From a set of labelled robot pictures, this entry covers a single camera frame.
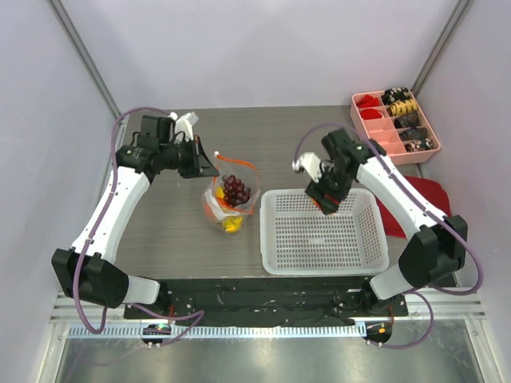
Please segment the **orange toy pumpkin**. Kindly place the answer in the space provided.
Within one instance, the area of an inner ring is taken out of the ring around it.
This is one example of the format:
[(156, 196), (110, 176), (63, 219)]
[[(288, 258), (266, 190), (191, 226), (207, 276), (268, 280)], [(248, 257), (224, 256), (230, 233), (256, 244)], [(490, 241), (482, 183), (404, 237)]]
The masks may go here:
[(209, 217), (212, 216), (212, 210), (206, 200), (203, 201), (203, 209), (204, 209), (204, 214), (206, 216), (209, 216)]

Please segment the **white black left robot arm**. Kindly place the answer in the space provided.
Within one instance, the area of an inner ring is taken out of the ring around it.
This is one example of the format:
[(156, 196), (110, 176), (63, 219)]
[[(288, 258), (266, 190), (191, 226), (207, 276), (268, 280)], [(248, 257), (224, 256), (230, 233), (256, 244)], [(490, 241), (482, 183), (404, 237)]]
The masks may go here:
[(108, 187), (85, 229), (51, 259), (66, 297), (108, 308), (139, 303), (152, 318), (168, 313), (170, 299), (160, 282), (128, 275), (115, 262), (130, 217), (155, 176), (164, 170), (176, 170), (184, 179), (218, 176), (193, 132), (197, 121), (194, 112), (144, 115), (131, 143), (117, 150)]

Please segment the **dark red toy grapes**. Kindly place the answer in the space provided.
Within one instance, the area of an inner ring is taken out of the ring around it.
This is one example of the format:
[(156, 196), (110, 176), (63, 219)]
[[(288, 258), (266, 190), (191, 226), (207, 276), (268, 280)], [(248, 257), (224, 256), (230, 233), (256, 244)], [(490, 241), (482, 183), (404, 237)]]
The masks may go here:
[(224, 201), (229, 207), (237, 207), (245, 204), (252, 197), (252, 190), (242, 179), (235, 175), (222, 176), (222, 188), (224, 189)]

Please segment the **yellow toy banana bunch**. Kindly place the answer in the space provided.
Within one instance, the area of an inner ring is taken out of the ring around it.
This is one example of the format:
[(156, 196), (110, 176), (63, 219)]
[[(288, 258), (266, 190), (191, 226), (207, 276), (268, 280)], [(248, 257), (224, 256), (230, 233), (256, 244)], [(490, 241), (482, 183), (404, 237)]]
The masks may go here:
[(244, 221), (243, 215), (239, 212), (230, 208), (224, 201), (225, 193), (222, 187), (217, 187), (215, 190), (216, 203), (219, 206), (220, 213), (218, 220), (220, 221), (223, 230), (226, 233), (237, 232)]

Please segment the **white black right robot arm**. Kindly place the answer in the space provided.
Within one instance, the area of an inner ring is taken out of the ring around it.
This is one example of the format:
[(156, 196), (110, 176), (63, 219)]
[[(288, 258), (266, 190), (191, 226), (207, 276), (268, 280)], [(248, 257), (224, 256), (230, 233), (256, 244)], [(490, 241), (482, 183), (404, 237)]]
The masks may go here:
[(390, 299), (432, 286), (460, 270), (467, 252), (466, 221), (448, 216), (414, 188), (373, 139), (352, 140), (340, 124), (321, 140), (325, 160), (313, 152), (295, 151), (294, 172), (311, 181), (305, 192), (325, 215), (336, 213), (357, 182), (368, 189), (396, 219), (408, 241), (397, 265), (374, 276), (360, 298), (365, 312), (382, 313)]

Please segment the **clear zip bag orange zipper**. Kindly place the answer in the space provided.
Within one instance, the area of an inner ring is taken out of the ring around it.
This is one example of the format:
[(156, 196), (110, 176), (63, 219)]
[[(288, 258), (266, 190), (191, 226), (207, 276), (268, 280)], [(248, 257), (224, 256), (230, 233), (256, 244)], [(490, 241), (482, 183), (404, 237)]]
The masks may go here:
[(202, 195), (203, 211), (212, 226), (233, 234), (254, 213), (260, 194), (259, 172), (254, 164), (219, 152), (214, 153), (213, 165), (219, 175)]

